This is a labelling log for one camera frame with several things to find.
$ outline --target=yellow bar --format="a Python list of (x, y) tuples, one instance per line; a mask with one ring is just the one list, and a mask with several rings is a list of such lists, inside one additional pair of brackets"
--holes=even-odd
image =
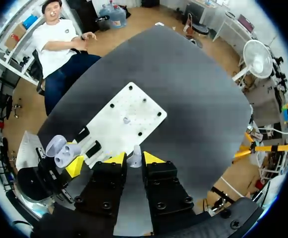
[(249, 141), (249, 142), (254, 142), (254, 140), (252, 139), (252, 137), (248, 134), (248, 133), (246, 133), (245, 132), (245, 137), (246, 137), (246, 139)]
[(249, 155), (250, 153), (251, 153), (250, 150), (245, 150), (245, 151), (237, 152), (237, 153), (234, 155), (234, 158), (241, 157), (241, 156), (244, 156), (244, 155)]
[(288, 145), (279, 145), (278, 151), (288, 151)]
[[(272, 146), (256, 146), (255, 151), (272, 151)], [(279, 145), (277, 151), (288, 151), (288, 145)]]
[(255, 151), (272, 151), (272, 146), (267, 145), (267, 146), (256, 146)]

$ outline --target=white wall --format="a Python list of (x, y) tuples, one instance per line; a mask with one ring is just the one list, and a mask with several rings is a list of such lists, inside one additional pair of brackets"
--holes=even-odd
[(177, 7), (179, 7), (181, 11), (184, 11), (187, 2), (188, 2), (187, 0), (160, 0), (160, 5), (169, 7), (174, 10), (176, 10)]

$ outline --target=desk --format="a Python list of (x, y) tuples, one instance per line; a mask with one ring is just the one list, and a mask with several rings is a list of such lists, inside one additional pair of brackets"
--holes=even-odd
[[(223, 34), (222, 31), (224, 26), (227, 26), (227, 30), (229, 30), (226, 34)], [(231, 19), (228, 16), (225, 16), (221, 27), (213, 38), (213, 41), (215, 41), (219, 36), (231, 45), (241, 58), (243, 57), (243, 48), (246, 42), (253, 38), (252, 34), (238, 20)]]
[(187, 7), (191, 3), (195, 3), (204, 8), (199, 23), (208, 26), (212, 20), (212, 17), (215, 14), (217, 6), (212, 3), (210, 5), (207, 5), (203, 0), (186, 0)]
[[(62, 97), (38, 136), (44, 148), (53, 136), (72, 141), (127, 83), (134, 82), (167, 113), (141, 148), (178, 168), (194, 201), (232, 163), (246, 131), (249, 103), (230, 76), (200, 48), (172, 29), (155, 26), (124, 42), (88, 69)], [(90, 178), (83, 164), (66, 190), (75, 197)], [(141, 168), (127, 171), (115, 235), (151, 230)]]

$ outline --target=white plate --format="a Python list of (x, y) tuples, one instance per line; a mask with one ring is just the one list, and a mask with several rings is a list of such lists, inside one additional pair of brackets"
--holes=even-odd
[[(134, 145), (140, 145), (166, 117), (167, 113), (146, 93), (134, 83), (128, 83), (87, 124), (90, 135), (79, 142), (85, 163), (92, 168), (97, 161), (121, 152), (130, 154)], [(85, 153), (96, 140), (102, 148), (88, 158)]]

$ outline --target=cardboard box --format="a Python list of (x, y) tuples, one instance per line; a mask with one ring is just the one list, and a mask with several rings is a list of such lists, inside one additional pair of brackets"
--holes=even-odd
[(25, 35), (25, 33), (26, 28), (23, 26), (23, 23), (19, 23), (5, 42), (5, 46), (9, 51), (12, 51), (15, 48), (18, 41)]

